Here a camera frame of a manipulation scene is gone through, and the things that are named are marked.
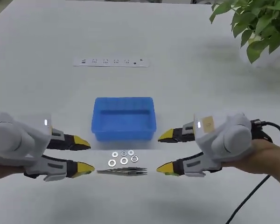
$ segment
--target human hand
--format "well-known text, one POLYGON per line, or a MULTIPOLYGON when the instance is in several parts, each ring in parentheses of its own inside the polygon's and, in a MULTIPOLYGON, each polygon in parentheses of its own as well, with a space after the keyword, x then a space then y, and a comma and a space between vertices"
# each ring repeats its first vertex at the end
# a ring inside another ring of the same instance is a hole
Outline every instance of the human hand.
POLYGON ((24 172, 23 167, 9 167, 0 165, 0 179, 11 174, 20 174, 24 172))
POLYGON ((275 175, 280 166, 280 147, 266 140, 253 140, 255 152, 240 161, 223 163, 252 174, 275 175))

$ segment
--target black cable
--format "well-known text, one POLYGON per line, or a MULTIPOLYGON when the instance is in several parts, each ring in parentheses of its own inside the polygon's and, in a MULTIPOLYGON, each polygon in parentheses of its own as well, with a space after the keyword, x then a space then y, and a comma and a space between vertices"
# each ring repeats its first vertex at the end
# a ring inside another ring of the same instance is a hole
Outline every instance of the black cable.
MULTIPOLYGON (((266 121, 262 121, 261 122, 261 126, 273 126, 275 128, 277 128, 280 131, 280 126, 272 123, 272 122, 266 122, 266 121)), ((233 214, 230 216, 230 218, 228 219, 228 221, 226 222, 226 224, 229 224, 233 218, 235 217, 235 215, 238 213, 238 211, 244 206, 244 204, 252 197, 252 195, 254 195, 254 193, 270 178, 270 175, 267 175, 254 189, 253 191, 251 191, 251 193, 242 201, 241 204, 239 204, 239 206, 234 210, 233 214)))

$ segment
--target white pot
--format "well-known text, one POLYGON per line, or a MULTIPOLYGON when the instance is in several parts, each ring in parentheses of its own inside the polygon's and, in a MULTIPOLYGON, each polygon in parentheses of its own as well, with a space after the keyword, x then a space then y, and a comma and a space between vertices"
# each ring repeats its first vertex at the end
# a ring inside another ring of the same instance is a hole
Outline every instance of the white pot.
POLYGON ((239 57, 244 63, 248 63, 254 68, 265 68, 269 65, 272 65, 280 56, 280 46, 271 54, 269 54, 269 47, 267 47, 261 53, 259 59, 257 59, 255 62, 253 62, 253 64, 251 64, 247 56, 248 46, 249 43, 247 42, 242 48, 239 49, 239 57))

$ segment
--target electrical outlet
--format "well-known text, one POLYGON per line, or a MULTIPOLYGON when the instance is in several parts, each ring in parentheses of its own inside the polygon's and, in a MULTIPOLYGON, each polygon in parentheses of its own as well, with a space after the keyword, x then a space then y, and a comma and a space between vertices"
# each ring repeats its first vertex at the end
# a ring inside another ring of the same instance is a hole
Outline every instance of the electrical outlet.
POLYGON ((149 61, 144 58, 76 58, 74 66, 149 67, 149 61))

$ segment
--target tan label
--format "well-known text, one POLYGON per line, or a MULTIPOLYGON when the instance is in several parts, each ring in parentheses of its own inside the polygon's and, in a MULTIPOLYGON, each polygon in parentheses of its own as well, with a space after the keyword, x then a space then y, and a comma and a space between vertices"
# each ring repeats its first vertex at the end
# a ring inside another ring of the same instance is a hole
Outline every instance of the tan label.
POLYGON ((205 133, 210 133, 215 130, 214 120, 212 116, 202 119, 203 130, 205 133))

